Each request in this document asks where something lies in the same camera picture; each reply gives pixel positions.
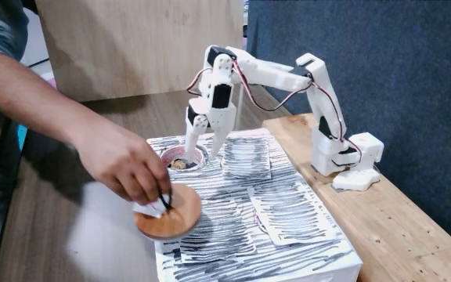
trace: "cable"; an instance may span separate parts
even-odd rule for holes
[[[278,106],[274,107],[273,109],[266,109],[263,106],[259,105],[257,103],[257,101],[255,101],[255,98],[253,97],[253,95],[251,94],[251,90],[250,90],[250,86],[248,85],[248,81],[247,78],[244,77],[243,72],[240,69],[240,66],[238,66],[238,63],[233,60],[233,69],[235,70],[235,72],[240,76],[240,80],[244,85],[244,88],[247,90],[248,96],[250,97],[250,101],[259,109],[265,110],[265,111],[275,111],[278,110],[279,108],[282,107],[282,105],[284,105],[293,95],[299,93],[300,91],[304,91],[306,89],[308,89],[309,87],[311,87],[311,84],[305,86],[304,88],[301,88],[299,90],[295,90],[292,93],[288,94],[288,96],[283,99],[283,101],[281,101]]]
[[[352,146],[353,146],[355,149],[357,149],[358,152],[359,152],[359,161],[358,161],[357,163],[355,163],[354,166],[352,166],[352,167],[354,168],[356,165],[358,165],[358,164],[361,162],[361,158],[363,157],[363,152],[362,152],[361,149],[359,149],[359,147],[356,146],[356,144],[354,144],[354,142],[352,142],[351,140],[349,140],[349,139],[346,138],[346,141],[349,142],[349,143],[351,143]]]
[[[332,103],[332,106],[334,107],[334,111],[335,111],[335,114],[337,115],[337,120],[338,120],[338,124],[339,124],[339,127],[340,127],[339,128],[339,133],[338,133],[338,135],[339,135],[338,139],[339,139],[339,141],[344,142],[344,140],[343,140],[344,136],[343,136],[342,121],[341,121],[341,118],[338,115],[338,110],[337,110],[337,107],[335,106],[334,100],[332,99],[330,94],[328,94],[328,92],[323,87],[319,86],[319,84],[317,84],[317,83],[315,83],[313,81],[313,82],[311,82],[311,85],[314,85],[319,91],[325,93],[325,95],[328,97],[328,99]]]
[[[203,70],[200,70],[197,74],[196,77],[194,77],[193,81],[191,81],[191,84],[189,84],[189,86],[187,86],[186,91],[189,94],[193,94],[193,95],[197,95],[197,96],[201,96],[200,93],[191,90],[194,85],[196,84],[196,82],[200,79],[200,76],[206,71],[206,70],[211,70],[211,67],[205,67]]]

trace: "blue fabric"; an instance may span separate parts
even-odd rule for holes
[[[20,0],[0,0],[0,52],[20,60],[27,43],[28,19]]]
[[[451,235],[451,2],[251,1],[248,17],[252,55],[326,61],[348,136],[382,140],[381,171]],[[287,108],[310,111],[302,94]]]

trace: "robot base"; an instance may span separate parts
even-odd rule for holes
[[[379,182],[381,175],[373,168],[361,171],[346,171],[335,176],[332,186],[336,190],[364,191]]]

